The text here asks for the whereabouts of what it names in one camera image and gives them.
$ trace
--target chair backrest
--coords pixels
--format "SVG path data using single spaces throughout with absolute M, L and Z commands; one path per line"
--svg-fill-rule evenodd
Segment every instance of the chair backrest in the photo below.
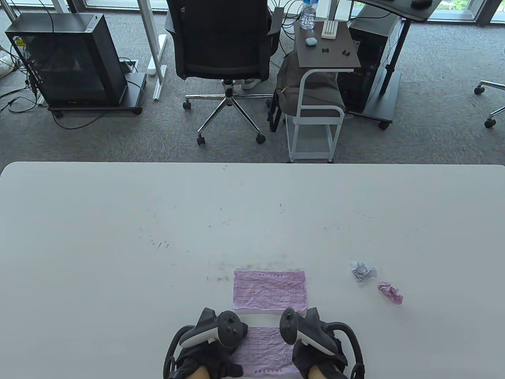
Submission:
M 167 0 L 175 29 L 177 75 L 268 77 L 267 0 Z

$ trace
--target chair armrest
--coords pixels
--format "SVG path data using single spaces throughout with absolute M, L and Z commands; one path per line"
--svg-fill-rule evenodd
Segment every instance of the chair armrest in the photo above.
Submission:
M 276 33 L 280 33 L 282 28 L 282 18 L 284 17 L 284 7 L 276 7 L 274 9 L 274 14 L 272 15 L 272 26 L 267 36 L 272 36 Z
M 168 8 L 167 18 L 165 19 L 165 30 L 170 34 L 175 34 L 174 20 L 172 20 L 172 15 L 170 14 L 170 8 Z

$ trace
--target desk leg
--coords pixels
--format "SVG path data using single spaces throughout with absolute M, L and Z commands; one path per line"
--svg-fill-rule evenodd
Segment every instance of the desk leg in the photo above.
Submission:
M 403 23 L 403 28 L 401 29 L 400 37 L 398 38 L 398 43 L 396 44 L 396 47 L 394 49 L 393 57 L 391 58 L 391 62 L 386 66 L 387 70 L 386 77 L 384 78 L 384 81 L 382 82 L 382 87 L 380 88 L 381 95 L 386 93 L 389 80 L 391 79 L 391 76 L 393 75 L 394 72 L 394 68 L 396 66 L 396 61 L 400 56 L 401 48 L 403 47 L 403 43 L 405 42 L 405 38 L 407 37 L 407 33 L 409 32 L 410 24 L 411 24 L 410 19 L 406 19 L 405 22 Z

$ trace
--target gray bag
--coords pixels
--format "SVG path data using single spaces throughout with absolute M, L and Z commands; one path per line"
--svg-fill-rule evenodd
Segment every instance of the gray bag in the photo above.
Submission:
M 301 77 L 308 70 L 299 67 L 296 51 L 290 52 L 282 62 L 277 74 L 277 87 L 274 97 L 278 107 L 287 115 L 296 116 Z M 305 81 L 302 104 L 336 105 L 345 111 L 345 105 L 336 82 L 336 74 L 333 72 L 315 72 L 311 74 Z M 340 117 L 338 111 L 331 109 L 307 109 L 302 110 L 300 115 L 302 117 Z

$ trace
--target black computer tower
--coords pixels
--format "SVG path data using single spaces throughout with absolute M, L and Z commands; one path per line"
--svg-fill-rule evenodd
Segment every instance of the black computer tower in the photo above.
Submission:
M 50 107 L 121 103 L 128 83 L 103 14 L 22 13 L 6 35 Z
M 365 109 L 368 96 L 380 79 L 377 70 L 387 56 L 388 39 L 399 19 L 399 16 L 390 12 L 365 5 L 352 21 L 349 32 L 355 43 L 361 68 L 354 72 L 338 74 L 338 88 L 347 111 L 360 113 Z

